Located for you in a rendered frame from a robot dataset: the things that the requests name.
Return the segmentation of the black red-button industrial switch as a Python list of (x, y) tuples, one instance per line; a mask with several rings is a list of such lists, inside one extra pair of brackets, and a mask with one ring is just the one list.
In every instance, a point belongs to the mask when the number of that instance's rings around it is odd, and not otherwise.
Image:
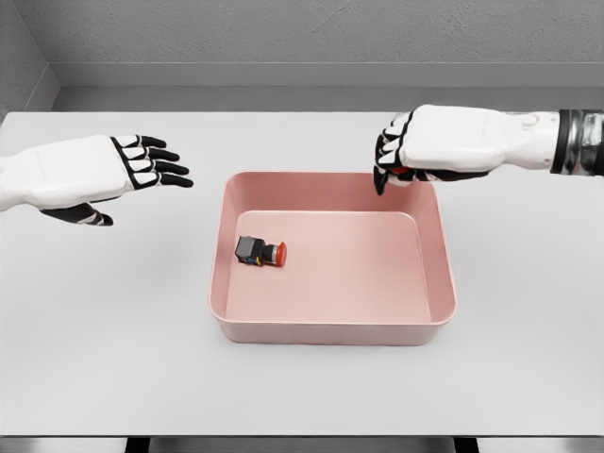
[(282, 267), (287, 258), (287, 246), (284, 242), (272, 244), (260, 238), (240, 236), (234, 254), (244, 264)]

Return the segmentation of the pink rectangular basket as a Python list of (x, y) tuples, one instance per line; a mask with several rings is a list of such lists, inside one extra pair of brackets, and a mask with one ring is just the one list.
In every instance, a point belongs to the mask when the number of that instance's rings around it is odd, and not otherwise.
[[(240, 236), (287, 246), (248, 265)], [(244, 344), (422, 345), (457, 300), (438, 196), (413, 182), (379, 195), (358, 172), (240, 172), (223, 192), (209, 307)]]

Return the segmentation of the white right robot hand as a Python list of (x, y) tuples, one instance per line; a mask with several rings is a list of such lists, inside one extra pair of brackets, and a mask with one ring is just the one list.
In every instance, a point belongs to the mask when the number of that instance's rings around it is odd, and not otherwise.
[(493, 109), (423, 105), (398, 114), (377, 137), (373, 181), (458, 181), (487, 176), (506, 160), (508, 116)]

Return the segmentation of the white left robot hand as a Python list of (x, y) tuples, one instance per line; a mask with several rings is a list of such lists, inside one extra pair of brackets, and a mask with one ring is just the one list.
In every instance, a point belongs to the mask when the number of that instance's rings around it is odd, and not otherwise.
[(145, 135), (71, 139), (27, 149), (25, 202), (63, 222), (110, 227), (94, 204), (154, 187), (189, 189), (190, 170), (161, 139)]

